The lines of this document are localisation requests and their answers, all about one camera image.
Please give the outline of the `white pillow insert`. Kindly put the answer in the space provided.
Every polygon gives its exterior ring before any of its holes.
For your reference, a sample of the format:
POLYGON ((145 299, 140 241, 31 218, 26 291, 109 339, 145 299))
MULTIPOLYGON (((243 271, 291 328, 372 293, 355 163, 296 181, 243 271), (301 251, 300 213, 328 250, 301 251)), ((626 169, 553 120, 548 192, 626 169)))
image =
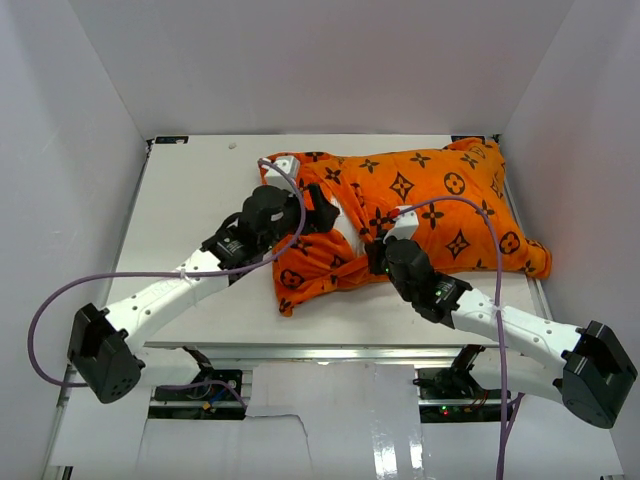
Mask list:
POLYGON ((338 209, 338 216, 334 221, 332 230, 328 234, 332 245, 334 247, 347 246, 354 257, 365 256, 365 242, 348 218, 340 201, 333 196, 330 199, 330 203, 338 209))

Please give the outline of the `orange patterned pillowcase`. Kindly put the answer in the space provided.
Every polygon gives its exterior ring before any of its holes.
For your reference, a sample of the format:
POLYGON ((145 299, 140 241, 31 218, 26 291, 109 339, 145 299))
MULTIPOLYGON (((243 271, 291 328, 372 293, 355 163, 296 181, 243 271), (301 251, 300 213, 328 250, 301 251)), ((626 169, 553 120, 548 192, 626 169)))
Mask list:
MULTIPOLYGON (((364 156, 295 152, 297 185, 303 196, 318 184, 335 196, 366 244, 393 223, 389 212, 413 206, 419 227, 413 235, 433 267, 445 274, 502 269, 545 279, 552 254, 525 236, 507 204, 506 161, 492 140, 467 139, 442 148, 364 156)), ((329 233, 285 238, 275 248, 274 291, 281 315, 335 291, 386 281, 369 273, 367 255, 334 247, 329 233)))

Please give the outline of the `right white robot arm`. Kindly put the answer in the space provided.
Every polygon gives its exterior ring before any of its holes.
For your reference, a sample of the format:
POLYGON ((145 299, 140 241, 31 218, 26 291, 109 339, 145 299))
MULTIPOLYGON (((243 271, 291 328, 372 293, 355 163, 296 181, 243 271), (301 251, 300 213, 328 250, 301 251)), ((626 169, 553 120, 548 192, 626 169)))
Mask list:
POLYGON ((456 357, 451 384, 459 396, 472 399, 507 385, 558 402, 594 427, 615 425, 638 371, 609 326, 592 321, 579 327, 498 307, 469 283, 436 271, 413 240, 377 239, 365 251, 370 272, 387 276, 422 318, 504 342, 506 368, 499 353, 481 346, 456 357))

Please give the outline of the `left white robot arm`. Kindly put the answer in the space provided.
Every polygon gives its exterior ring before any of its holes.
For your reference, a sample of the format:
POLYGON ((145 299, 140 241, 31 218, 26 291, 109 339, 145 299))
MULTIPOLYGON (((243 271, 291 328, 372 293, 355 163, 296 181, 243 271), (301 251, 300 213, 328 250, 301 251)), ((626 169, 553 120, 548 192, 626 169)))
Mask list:
POLYGON ((199 399, 211 387, 213 368, 193 347, 148 348, 146 342, 199 301, 248 274, 284 238, 329 232, 340 214, 319 185, 300 194, 259 186, 241 211, 227 217, 170 277, 103 308, 88 304, 74 318, 68 358, 103 404, 136 385, 182 391, 199 399))

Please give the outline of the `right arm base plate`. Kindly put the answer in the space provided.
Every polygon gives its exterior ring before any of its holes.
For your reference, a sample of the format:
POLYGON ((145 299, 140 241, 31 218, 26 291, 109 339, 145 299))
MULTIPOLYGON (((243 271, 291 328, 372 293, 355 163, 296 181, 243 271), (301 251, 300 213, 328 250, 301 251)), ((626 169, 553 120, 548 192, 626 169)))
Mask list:
POLYGON ((416 370, 413 385, 418 391, 422 424, 500 422, 500 390, 484 389, 471 373, 486 348, 465 346, 446 367, 416 370))

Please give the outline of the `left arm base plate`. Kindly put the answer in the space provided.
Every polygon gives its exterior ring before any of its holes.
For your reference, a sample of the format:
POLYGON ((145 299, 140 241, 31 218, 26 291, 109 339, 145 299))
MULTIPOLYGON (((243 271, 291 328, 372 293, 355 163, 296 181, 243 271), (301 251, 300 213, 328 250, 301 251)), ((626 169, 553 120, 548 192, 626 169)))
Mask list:
POLYGON ((156 388, 148 418, 155 420, 241 421, 246 417, 244 372, 217 368, 201 352, 184 348, 197 362, 198 375, 189 388, 156 388))

